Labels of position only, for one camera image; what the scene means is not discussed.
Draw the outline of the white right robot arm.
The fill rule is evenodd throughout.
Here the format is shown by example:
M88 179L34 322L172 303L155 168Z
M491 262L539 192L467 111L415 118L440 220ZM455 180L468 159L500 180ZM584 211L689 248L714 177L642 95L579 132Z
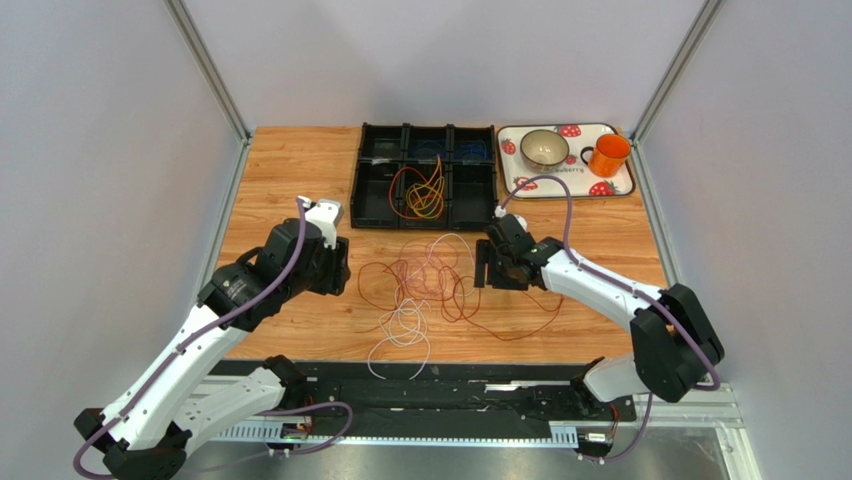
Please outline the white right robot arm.
M589 362L571 381L587 403L651 394L679 402L694 389L720 385L716 366L725 350L696 293L675 283L657 287L631 280L583 257L566 243L535 240L512 214L495 219L476 243L474 285L526 291L531 287L573 299L626 331L630 353Z

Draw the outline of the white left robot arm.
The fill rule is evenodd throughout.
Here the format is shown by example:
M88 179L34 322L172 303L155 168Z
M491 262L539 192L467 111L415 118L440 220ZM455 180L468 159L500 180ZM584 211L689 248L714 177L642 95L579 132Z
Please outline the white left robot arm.
M350 271L348 241L334 220L288 219L265 243L216 270L178 334L145 373L103 408L83 410L74 426L103 455L106 479L171 479L220 432L254 415L311 416L305 375L283 355L200 400L191 394L234 346L303 292L340 295Z

